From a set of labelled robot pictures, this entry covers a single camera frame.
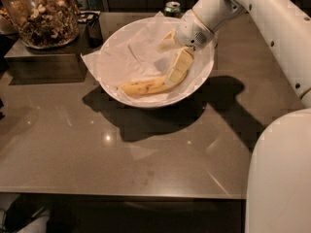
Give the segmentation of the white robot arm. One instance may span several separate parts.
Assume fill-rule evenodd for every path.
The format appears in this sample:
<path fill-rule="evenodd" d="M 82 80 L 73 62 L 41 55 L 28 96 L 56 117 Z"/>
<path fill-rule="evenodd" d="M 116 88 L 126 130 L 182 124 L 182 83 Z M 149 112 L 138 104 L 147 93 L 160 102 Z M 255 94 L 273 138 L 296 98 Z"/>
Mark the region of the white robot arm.
<path fill-rule="evenodd" d="M 160 47 L 205 48 L 228 20 L 248 13 L 275 60 L 256 81 L 296 111 L 271 122 L 249 166 L 245 233 L 311 233 L 311 19 L 291 0 L 198 0 Z"/>

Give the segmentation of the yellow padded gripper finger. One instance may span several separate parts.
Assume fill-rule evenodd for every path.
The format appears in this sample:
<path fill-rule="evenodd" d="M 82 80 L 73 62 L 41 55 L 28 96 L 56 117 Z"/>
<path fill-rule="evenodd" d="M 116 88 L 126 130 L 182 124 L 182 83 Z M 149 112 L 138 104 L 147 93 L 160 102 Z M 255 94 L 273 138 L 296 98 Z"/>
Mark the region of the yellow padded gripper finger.
<path fill-rule="evenodd" d="M 164 83 L 169 87 L 180 83 L 186 77 L 193 60 L 193 51 L 190 48 L 183 47 L 179 49 L 168 69 Z"/>
<path fill-rule="evenodd" d="M 158 51 L 169 51 L 176 49 L 180 44 L 175 39 L 175 30 L 169 31 L 157 44 L 156 49 Z"/>

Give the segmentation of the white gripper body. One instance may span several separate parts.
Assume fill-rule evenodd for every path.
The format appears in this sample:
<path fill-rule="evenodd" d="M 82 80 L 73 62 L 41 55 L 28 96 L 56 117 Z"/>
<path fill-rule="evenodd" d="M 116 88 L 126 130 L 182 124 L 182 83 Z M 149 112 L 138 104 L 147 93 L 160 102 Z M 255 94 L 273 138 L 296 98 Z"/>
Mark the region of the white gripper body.
<path fill-rule="evenodd" d="M 175 40 L 182 46 L 193 50 L 202 50 L 213 39 L 214 34 L 197 18 L 193 11 L 186 11 L 176 27 Z"/>

